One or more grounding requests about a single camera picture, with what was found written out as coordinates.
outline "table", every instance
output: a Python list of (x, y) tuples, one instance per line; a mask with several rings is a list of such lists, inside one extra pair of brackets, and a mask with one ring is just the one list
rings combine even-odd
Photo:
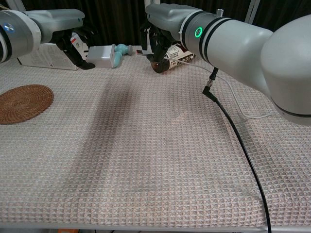
[[(196, 58), (193, 61), (212, 70)], [(212, 92), (230, 113), (263, 185), (275, 231), (311, 232), (311, 128), (223, 72)], [(43, 84), (54, 102), (0, 125), (0, 227), (156, 231), (266, 229), (258, 187), (233, 131), (201, 94), (209, 73), (155, 73), (143, 56), (116, 69), (0, 65), (0, 94)]]

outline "green indicator light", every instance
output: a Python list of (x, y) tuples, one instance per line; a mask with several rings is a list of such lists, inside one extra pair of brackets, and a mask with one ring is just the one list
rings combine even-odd
[(202, 32), (203, 32), (203, 28), (202, 28), (202, 27), (198, 27), (198, 28), (195, 30), (195, 33), (194, 33), (195, 37), (196, 37), (196, 38), (199, 38), (199, 37), (201, 36)]

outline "black cable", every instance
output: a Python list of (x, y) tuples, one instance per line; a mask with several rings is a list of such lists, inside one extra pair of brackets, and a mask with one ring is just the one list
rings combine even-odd
[(242, 147), (242, 150), (246, 156), (246, 159), (248, 161), (248, 164), (249, 166), (251, 167), (251, 170), (253, 172), (253, 175), (255, 177), (255, 180), (256, 180), (256, 183), (257, 183), (257, 186), (259, 188), (259, 191), (260, 191), (260, 194), (261, 194), (261, 198), (262, 198), (262, 202), (263, 202), (263, 206), (264, 206), (264, 211), (266, 213), (266, 219), (267, 219), (267, 227), (268, 227), (268, 233), (271, 233), (271, 222), (270, 222), (270, 215), (269, 215), (269, 209), (268, 209), (268, 204), (267, 204), (267, 200), (266, 200), (266, 197), (264, 195), (264, 192), (263, 192), (263, 189), (262, 189), (262, 186), (261, 186), (261, 183), (260, 183), (260, 180), (259, 180), (259, 177), (255, 171), (255, 168), (254, 168), (254, 165), (248, 155), (248, 152), (246, 150), (246, 147), (243, 143), (243, 140), (239, 134), (239, 131), (237, 129), (237, 127), (235, 126), (234, 122), (232, 121), (230, 115), (228, 114), (228, 112), (225, 110), (225, 108), (221, 105), (221, 103), (218, 101), (218, 99), (212, 94), (209, 92), (209, 87), (205, 87), (204, 91), (203, 91), (203, 94), (206, 95), (208, 98), (210, 98), (212, 101), (214, 101), (218, 106), (219, 108), (222, 110), (222, 112), (224, 113), (224, 115), (226, 116), (226, 118), (228, 119), (228, 121), (230, 122), (230, 125), (235, 133), (235, 135), (237, 136), (238, 140), (239, 140), (239, 143)]

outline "cable connector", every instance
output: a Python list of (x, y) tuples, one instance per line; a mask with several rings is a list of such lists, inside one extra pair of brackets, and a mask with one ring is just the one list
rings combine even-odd
[(218, 72), (218, 68), (214, 67), (213, 72), (212, 72), (212, 74), (210, 75), (209, 79), (215, 80), (216, 75), (217, 75), (217, 72)]
[(212, 85), (213, 85), (213, 79), (209, 79), (206, 86), (212, 87)]
[(218, 99), (212, 94), (210, 93), (210, 87), (209, 86), (205, 86), (204, 90), (203, 90), (203, 95), (205, 95), (207, 98), (211, 99), (213, 102), (217, 102)]

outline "cardboard box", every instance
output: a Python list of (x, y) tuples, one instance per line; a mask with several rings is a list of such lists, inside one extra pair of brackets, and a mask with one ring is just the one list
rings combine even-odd
[[(78, 34), (72, 34), (71, 43), (78, 50), (82, 58), (86, 60), (88, 47), (82, 42)], [(77, 66), (71, 62), (56, 44), (52, 43), (42, 44), (38, 50), (21, 56), (18, 60), (23, 66), (77, 70)]]
[(43, 67), (53, 69), (71, 69), (77, 67), (61, 51), (56, 44), (46, 43), (40, 45), (39, 49), (18, 58), (23, 66)]

